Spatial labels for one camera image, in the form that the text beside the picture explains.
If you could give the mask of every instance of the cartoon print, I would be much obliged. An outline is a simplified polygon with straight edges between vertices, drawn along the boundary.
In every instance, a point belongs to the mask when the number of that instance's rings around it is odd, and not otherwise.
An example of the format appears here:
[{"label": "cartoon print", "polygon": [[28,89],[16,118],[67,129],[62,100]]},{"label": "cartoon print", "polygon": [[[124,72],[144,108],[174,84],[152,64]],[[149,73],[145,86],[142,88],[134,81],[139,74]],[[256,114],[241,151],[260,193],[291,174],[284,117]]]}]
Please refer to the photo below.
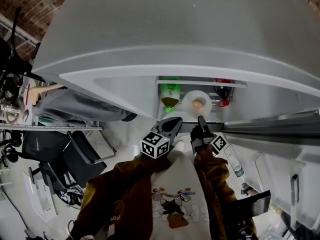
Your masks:
[{"label": "cartoon print", "polygon": [[[199,208],[192,204],[189,208],[189,212],[187,208],[183,205],[183,202],[189,202],[191,200],[190,195],[195,195],[195,192],[191,191],[191,188],[187,187],[183,190],[179,190],[177,194],[170,194],[165,192],[163,187],[154,188],[152,190],[152,199],[154,201],[160,201],[161,205],[154,205],[152,207],[152,217],[159,218],[161,215],[161,219],[164,222],[168,221],[168,216],[178,214],[188,220],[192,219],[193,222],[199,222],[200,210]],[[174,198],[173,200],[167,200],[165,197]]]}]

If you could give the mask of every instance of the chair backrest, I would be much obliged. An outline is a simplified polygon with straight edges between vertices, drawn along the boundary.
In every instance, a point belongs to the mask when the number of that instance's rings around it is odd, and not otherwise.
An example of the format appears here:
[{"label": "chair backrest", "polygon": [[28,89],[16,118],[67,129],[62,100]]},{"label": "chair backrest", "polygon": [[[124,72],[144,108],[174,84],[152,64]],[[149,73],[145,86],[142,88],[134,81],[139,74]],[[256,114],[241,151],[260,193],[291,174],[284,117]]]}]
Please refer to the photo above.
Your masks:
[{"label": "chair backrest", "polygon": [[[75,131],[72,133],[72,136],[89,160],[95,161],[100,159],[100,156],[91,146],[82,131]],[[88,180],[100,175],[107,167],[104,162],[93,165],[87,164],[72,143],[65,149],[63,160],[68,172],[81,188],[85,188]]]},{"label": "chair backrest", "polygon": [[22,154],[24,159],[52,163],[70,142],[69,137],[58,131],[27,131],[23,136]]}]

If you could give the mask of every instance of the white floor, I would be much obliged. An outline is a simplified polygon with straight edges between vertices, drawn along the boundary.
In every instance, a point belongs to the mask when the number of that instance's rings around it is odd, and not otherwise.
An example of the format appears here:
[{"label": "white floor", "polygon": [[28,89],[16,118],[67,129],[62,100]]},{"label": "white floor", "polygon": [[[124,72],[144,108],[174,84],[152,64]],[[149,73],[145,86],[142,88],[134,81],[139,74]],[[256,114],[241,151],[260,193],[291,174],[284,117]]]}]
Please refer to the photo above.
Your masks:
[{"label": "white floor", "polygon": [[[111,157],[105,162],[107,164],[105,172],[112,170],[114,165],[117,163],[132,160],[134,157],[135,147],[140,146],[141,137],[147,131],[149,131],[155,123],[156,121],[153,119],[137,116],[137,118],[131,122],[116,121],[103,124],[102,126],[104,128],[104,134],[117,150],[116,157]],[[88,139],[93,148],[102,158],[111,156],[113,154],[98,132],[93,131],[89,135]],[[188,135],[182,137],[179,140],[184,141],[183,152],[187,156],[192,157],[190,136]],[[68,236],[66,231],[67,224],[70,220],[76,219],[79,211],[72,207],[68,208],[65,203],[63,203],[56,195],[54,195],[54,202],[58,215],[48,222],[43,221],[35,214],[28,203],[29,200],[26,194],[27,190],[23,178],[23,173],[28,172],[28,167],[36,169],[38,167],[38,162],[20,158],[17,163],[10,163],[9,167],[11,168],[11,171],[1,175],[0,182],[14,181],[13,184],[4,186],[4,190],[17,210],[20,212],[27,227],[37,236],[42,236],[43,232],[45,232],[47,236],[50,237],[49,239],[66,239]],[[229,170],[230,178],[228,179],[228,184],[231,188],[233,188],[238,199],[245,198],[245,196],[240,194],[240,184],[236,175],[232,173],[232,168],[230,167]],[[268,225],[270,225],[275,218],[272,214],[265,215],[265,217],[266,216],[271,217],[269,219],[263,218],[263,220],[260,222],[261,225],[264,225],[261,228],[263,232],[265,230],[264,227],[268,227]]]}]

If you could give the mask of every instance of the chair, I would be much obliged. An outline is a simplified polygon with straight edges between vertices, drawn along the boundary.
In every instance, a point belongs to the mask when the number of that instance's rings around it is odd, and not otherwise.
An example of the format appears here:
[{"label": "chair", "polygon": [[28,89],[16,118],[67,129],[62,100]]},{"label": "chair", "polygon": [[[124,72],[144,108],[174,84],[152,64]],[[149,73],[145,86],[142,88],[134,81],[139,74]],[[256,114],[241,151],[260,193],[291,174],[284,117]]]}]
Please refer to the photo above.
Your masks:
[{"label": "chair", "polygon": [[27,131],[22,153],[18,155],[39,161],[39,168],[29,168],[32,183],[34,175],[41,172],[45,184],[55,192],[76,185],[85,188],[88,180],[100,175],[107,167],[104,160],[111,157],[100,158],[81,131],[68,132],[67,135],[58,131]]}]

